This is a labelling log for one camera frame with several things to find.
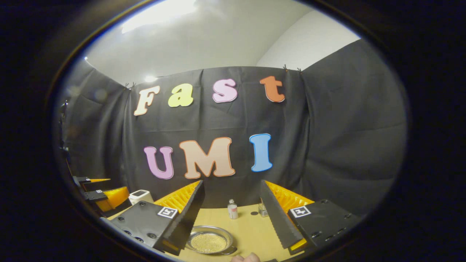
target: metal bowl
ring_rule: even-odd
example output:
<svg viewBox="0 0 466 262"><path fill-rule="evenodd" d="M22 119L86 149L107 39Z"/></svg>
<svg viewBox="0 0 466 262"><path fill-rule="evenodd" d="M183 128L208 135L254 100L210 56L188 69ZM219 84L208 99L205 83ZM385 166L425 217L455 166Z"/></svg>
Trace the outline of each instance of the metal bowl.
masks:
<svg viewBox="0 0 466 262"><path fill-rule="evenodd" d="M202 252L200 250L195 249L191 245L191 240L195 236L197 236L199 234L212 234L212 235L217 235L217 236L222 237L226 241L225 248L223 250L221 250L221 251L211 252L211 253ZM189 236L188 242L186 243L186 247L188 249L192 250L192 251L197 252L197 253L209 254L209 255L213 255L213 254L229 255L229 254L234 253L236 250L238 250L236 247L233 246L233 236L228 231L226 231L226 230L224 230L222 228L212 227L212 226L196 226L196 227L193 227L192 231L191 231L191 235Z"/></svg>

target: ceiling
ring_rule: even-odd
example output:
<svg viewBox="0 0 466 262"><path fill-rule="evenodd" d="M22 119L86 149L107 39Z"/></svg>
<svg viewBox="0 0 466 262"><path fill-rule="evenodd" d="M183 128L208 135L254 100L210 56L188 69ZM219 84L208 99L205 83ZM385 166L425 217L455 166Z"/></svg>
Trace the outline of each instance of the ceiling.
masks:
<svg viewBox="0 0 466 262"><path fill-rule="evenodd" d="M86 50L88 62L123 85L195 69L256 66L312 11L292 0L195 0L193 7L124 34L115 26Z"/></svg>

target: screw hole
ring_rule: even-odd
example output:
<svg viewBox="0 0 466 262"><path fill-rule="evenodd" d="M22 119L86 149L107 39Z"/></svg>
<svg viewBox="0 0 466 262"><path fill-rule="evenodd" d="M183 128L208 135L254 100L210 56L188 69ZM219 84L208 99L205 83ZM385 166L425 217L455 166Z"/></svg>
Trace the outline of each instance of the screw hole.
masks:
<svg viewBox="0 0 466 262"><path fill-rule="evenodd" d="M316 237L318 237L318 236L320 236L320 235L322 235L322 231L317 231L317 232L312 233L312 234L311 234L311 237L312 237L312 238L316 238Z"/></svg>
<svg viewBox="0 0 466 262"><path fill-rule="evenodd" d="M334 236L335 236L334 234L333 234L333 235L329 235L329 236L325 239L325 241L330 240L330 239L333 238Z"/></svg>

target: white box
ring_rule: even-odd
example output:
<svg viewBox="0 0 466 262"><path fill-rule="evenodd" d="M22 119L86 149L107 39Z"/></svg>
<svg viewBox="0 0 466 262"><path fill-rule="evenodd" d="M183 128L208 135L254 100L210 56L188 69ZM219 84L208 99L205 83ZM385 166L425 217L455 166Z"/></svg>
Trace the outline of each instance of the white box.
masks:
<svg viewBox="0 0 466 262"><path fill-rule="evenodd" d="M151 193L147 190L138 190L130 194L130 202L132 205L138 203L141 200L149 203L154 203Z"/></svg>

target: wooden table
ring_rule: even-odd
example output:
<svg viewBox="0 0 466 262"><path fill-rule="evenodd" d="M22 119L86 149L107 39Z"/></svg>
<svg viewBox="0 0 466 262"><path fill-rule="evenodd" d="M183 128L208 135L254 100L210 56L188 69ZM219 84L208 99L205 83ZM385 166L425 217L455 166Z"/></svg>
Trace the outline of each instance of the wooden table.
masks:
<svg viewBox="0 0 466 262"><path fill-rule="evenodd" d="M292 257L288 249L281 246L270 218L262 217L260 214L251 215L253 211L258 211L257 204L238 207L238 218L232 220L228 217L227 208L202 208L199 210L194 226L214 226L230 232L234 238L233 245L238 248L235 253L231 255L205 255L185 248L181 250L179 256L172 256L187 262L230 262L235 255L246 257L251 252L254 252L261 261L272 259L283 261Z"/></svg>

